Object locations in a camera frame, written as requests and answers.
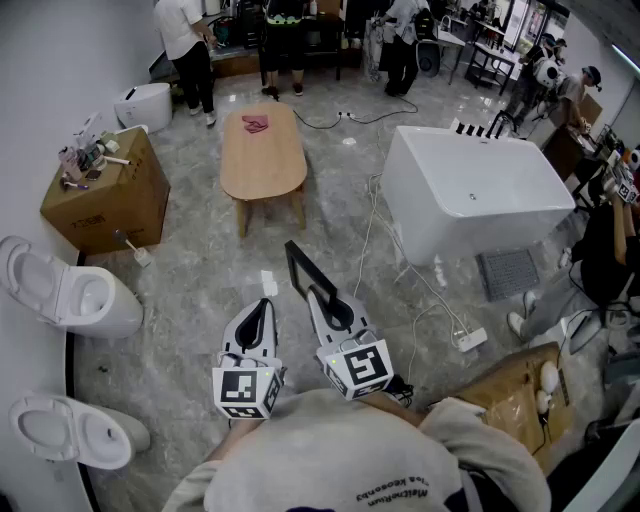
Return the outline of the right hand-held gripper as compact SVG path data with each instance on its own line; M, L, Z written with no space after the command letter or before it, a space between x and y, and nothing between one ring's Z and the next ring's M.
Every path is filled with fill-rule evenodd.
M378 338L364 304L351 295L325 298L316 285L306 295L323 373L346 400L383 391L394 371L386 341ZM345 339L345 332L355 335Z

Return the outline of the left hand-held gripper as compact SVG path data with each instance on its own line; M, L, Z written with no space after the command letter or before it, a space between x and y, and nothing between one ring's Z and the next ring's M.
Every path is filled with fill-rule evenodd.
M223 333L224 350L275 353L277 344L275 310L268 298L246 306ZM216 408L231 420L268 419L284 385L282 361L232 352L221 352L218 359L212 369Z

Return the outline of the black picture frame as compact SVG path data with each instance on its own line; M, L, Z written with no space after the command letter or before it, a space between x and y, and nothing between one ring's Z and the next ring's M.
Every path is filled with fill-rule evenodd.
M314 298L325 321L332 327L338 327L339 321L334 316L336 286L293 240L285 243L285 253L294 290L308 305L311 304L309 296Z

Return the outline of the person's left forearm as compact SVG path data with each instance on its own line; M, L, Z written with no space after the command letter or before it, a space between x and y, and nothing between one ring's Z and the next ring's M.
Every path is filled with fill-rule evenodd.
M206 457L206 462L220 461L225 458L229 451L237 444L238 439L242 438L242 429L239 421L232 421L230 423L229 431L223 437L223 439L216 445L216 447Z

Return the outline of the person's right forearm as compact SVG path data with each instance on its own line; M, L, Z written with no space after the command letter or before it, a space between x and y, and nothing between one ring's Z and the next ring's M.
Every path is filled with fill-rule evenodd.
M396 416L414 427L419 427L426 418L425 413L419 413L405 408L392 395L389 395L386 392L372 393L359 398L359 401L385 413Z

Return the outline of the person's beige shirt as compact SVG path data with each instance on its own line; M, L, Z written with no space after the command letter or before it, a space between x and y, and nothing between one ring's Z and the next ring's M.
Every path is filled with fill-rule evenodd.
M529 451L446 398L419 427L336 391L281 401L204 461L162 512L550 512Z

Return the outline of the large cardboard box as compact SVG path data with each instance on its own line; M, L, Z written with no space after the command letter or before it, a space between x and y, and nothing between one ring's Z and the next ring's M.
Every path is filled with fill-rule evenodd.
M86 191L67 190L57 172L40 213L67 241L86 255L122 250L113 232L123 231L136 247L160 242L170 185L143 130L118 135L116 157L132 165L107 164L97 181L83 179Z

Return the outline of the taped cardboard box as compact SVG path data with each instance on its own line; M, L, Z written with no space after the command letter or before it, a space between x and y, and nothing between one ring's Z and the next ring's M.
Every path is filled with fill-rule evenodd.
M549 411L537 412L535 393L539 389L542 364L552 361L559 371ZM505 357L472 381L455 397L483 409L481 419L523 444L545 474L559 456L557 443L573 426L573 407L565 379L559 345L555 342L526 349Z

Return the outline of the white bathtub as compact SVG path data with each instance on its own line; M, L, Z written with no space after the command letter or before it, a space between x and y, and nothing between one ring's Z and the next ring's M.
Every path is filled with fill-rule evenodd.
M575 208L534 143L450 129L397 127L380 184L414 266L527 248Z

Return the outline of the white round device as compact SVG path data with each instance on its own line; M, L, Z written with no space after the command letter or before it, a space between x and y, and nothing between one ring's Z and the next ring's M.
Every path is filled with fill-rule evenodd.
M540 415L549 411L552 395L559 385L559 371L556 364L546 361L542 364L539 373L540 387L535 393L536 408Z

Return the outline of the black bathtub faucet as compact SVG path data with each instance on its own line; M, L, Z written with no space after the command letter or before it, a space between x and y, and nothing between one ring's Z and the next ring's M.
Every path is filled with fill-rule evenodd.
M458 118L455 118L449 129L458 135L466 135L470 137L496 140L501 138L519 138L515 128L514 118L504 110L501 110L496 114L492 123L488 127L465 124Z

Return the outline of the clear plastic bottle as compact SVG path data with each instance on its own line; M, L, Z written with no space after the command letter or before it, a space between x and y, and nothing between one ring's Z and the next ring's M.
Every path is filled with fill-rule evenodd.
M89 168L102 171L106 164L96 142L78 143L78 165L82 171L87 171Z

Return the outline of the pink bottle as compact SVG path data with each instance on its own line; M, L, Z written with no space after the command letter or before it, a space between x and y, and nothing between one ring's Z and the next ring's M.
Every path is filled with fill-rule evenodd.
M78 165L76 150L73 146L64 146L58 152L58 158L64 173L73 181L82 179L82 171Z

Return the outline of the white smart toilet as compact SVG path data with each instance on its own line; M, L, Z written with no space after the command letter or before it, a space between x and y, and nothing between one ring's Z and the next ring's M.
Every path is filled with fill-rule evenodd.
M170 85L151 83L128 89L115 101L114 111L126 128L145 125L149 133L162 130L173 117Z

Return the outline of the white metal desk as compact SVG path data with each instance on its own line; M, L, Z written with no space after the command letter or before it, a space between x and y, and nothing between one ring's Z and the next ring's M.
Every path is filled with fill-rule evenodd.
M441 69L445 71L449 85L462 70L462 54L467 47L471 49L471 56L466 63L463 78L475 88L497 87L498 94L502 96L510 82L517 79L516 73L520 69L518 58L504 48L487 45L477 39L467 44L448 30L438 30L437 35Z

